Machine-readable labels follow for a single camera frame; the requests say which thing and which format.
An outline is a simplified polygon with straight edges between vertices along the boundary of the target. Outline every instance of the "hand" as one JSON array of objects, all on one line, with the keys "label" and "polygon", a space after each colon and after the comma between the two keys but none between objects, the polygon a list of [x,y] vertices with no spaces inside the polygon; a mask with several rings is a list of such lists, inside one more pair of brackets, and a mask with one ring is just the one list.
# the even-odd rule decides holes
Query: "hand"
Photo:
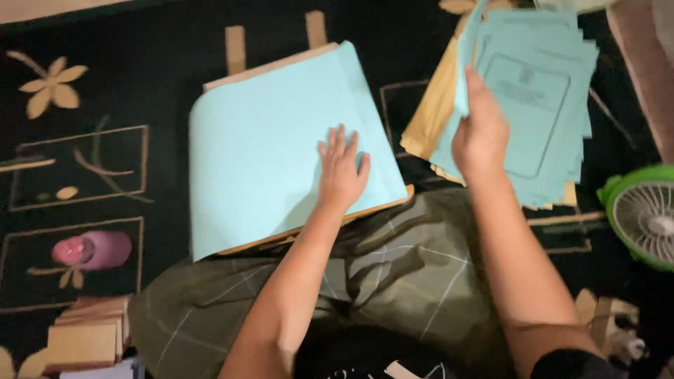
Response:
[{"label": "hand", "polygon": [[353,132],[351,140],[346,146],[344,125],[339,126],[336,132],[330,128],[328,145],[318,143],[318,152],[321,154],[323,173],[318,187],[319,204],[336,206],[344,213],[361,197],[367,177],[370,174],[370,154],[361,158],[361,170],[356,168],[358,153],[358,132]]},{"label": "hand", "polygon": [[499,103],[475,70],[466,66],[470,117],[463,119],[452,140],[454,162],[466,183],[489,182],[504,172],[510,126]]}]

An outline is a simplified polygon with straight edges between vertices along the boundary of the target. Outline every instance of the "fan grille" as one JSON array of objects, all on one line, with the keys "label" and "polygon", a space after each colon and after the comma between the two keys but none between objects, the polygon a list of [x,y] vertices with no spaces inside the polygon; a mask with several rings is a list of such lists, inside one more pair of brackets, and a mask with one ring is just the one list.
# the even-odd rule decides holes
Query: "fan grille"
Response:
[{"label": "fan grille", "polygon": [[618,231],[640,254],[674,264],[674,183],[647,181],[621,192],[613,203]]}]

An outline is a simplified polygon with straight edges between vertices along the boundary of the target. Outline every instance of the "stack of blue papers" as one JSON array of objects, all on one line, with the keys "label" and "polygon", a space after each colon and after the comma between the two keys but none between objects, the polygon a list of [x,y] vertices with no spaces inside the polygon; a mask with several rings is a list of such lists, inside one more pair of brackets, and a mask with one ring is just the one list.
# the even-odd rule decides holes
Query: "stack of blue papers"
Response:
[{"label": "stack of blue papers", "polygon": [[460,36],[454,113],[430,161],[461,178],[452,138],[469,115],[464,66],[474,56],[510,122],[505,171],[521,205],[561,204],[566,183],[580,182],[583,138],[592,137],[587,100],[599,50],[583,40],[573,11],[499,9],[481,22],[484,3]]}]

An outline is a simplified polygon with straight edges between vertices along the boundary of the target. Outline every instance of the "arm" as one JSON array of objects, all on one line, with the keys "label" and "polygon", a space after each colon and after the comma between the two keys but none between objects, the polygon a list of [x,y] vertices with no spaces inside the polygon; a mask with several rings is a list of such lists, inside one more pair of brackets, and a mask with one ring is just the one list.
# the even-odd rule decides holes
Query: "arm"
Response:
[{"label": "arm", "polygon": [[503,164],[510,127],[482,79],[466,70],[470,119],[452,142],[480,232],[494,303],[521,377],[556,349],[599,355],[574,300],[533,235]]},{"label": "arm", "polygon": [[293,360],[316,305],[332,245],[346,211],[365,190],[369,155],[356,168],[358,134],[344,126],[319,144],[319,199],[295,243],[264,285],[220,371],[220,378],[291,378]]}]

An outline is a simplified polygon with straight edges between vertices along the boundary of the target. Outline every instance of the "black carpet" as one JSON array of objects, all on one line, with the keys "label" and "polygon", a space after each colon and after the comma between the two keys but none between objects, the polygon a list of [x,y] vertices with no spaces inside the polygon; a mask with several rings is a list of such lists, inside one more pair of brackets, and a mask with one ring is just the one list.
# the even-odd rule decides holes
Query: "black carpet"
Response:
[{"label": "black carpet", "polygon": [[[187,256],[187,118],[202,93],[201,85],[226,75],[225,27],[245,27],[247,63],[255,67],[308,49],[304,13],[315,9],[326,15],[329,40],[349,40],[356,46],[382,112],[379,89],[429,79],[458,21],[458,16],[440,10],[436,0],[303,0],[292,4],[267,0],[135,0],[0,27],[0,161],[14,158],[20,144],[91,134],[102,120],[106,120],[104,131],[148,126],[146,165],[142,137],[134,134],[138,129],[101,135],[98,142],[105,169],[134,172],[114,177],[115,183],[124,191],[139,190],[140,199],[118,196],[103,178],[84,170],[73,159],[75,147],[87,161],[94,159],[96,142],[92,136],[29,146],[31,153],[63,157],[57,163],[60,171],[26,171],[18,178],[0,173],[0,234],[9,236],[5,237],[8,258],[3,261],[3,270],[11,270],[0,279],[0,345],[7,347],[16,361],[45,345],[47,326],[62,308],[24,312],[15,312],[15,308],[67,303],[78,293],[128,293],[138,281],[141,287],[147,285]],[[589,211],[601,209],[594,192],[608,177],[656,163],[659,157],[604,13],[582,16],[580,25],[586,38],[597,39],[602,51],[592,86],[633,141],[628,142],[617,131],[596,103],[588,103],[594,139],[585,143],[583,184],[578,193],[581,209]],[[24,53],[45,70],[62,56],[67,57],[66,69],[87,66],[81,77],[62,83],[76,91],[79,106],[67,109],[50,99],[39,117],[28,119],[26,106],[34,93],[18,88],[40,76],[24,62],[8,56],[8,51]],[[411,84],[385,91],[396,151],[400,151],[397,141],[424,88],[424,84]],[[453,185],[438,180],[425,161],[409,156],[399,158],[398,163],[405,182],[415,184],[417,192]],[[51,200],[45,200],[45,196],[53,199],[59,188],[68,185],[79,188],[73,199],[82,201],[46,206]],[[561,207],[529,216],[573,213],[573,208]],[[107,221],[112,223],[98,224]],[[141,239],[144,242],[142,254],[136,249],[132,259],[112,273],[87,274],[81,291],[70,284],[59,289],[60,274],[37,279],[27,276],[31,267],[49,268],[49,246],[54,240],[77,233],[81,228],[77,225],[87,223],[101,229],[129,229],[134,246]],[[75,228],[28,236],[23,233],[68,226]],[[539,237],[546,247],[584,245],[590,238],[592,252],[553,256],[569,288],[577,293],[583,287],[592,287],[638,302],[644,316],[652,315],[648,317],[654,326],[644,331],[650,339],[647,343],[662,343],[660,337],[667,335],[663,328],[671,327],[659,325],[661,319],[656,316],[666,314],[665,306],[670,307],[671,314],[671,305],[653,301],[654,295],[645,295],[644,291],[671,283],[671,276],[633,263],[606,228]],[[24,285],[27,280],[40,282]],[[666,354],[667,350],[661,348],[653,355]],[[648,372],[658,364],[652,359],[639,370]]]}]

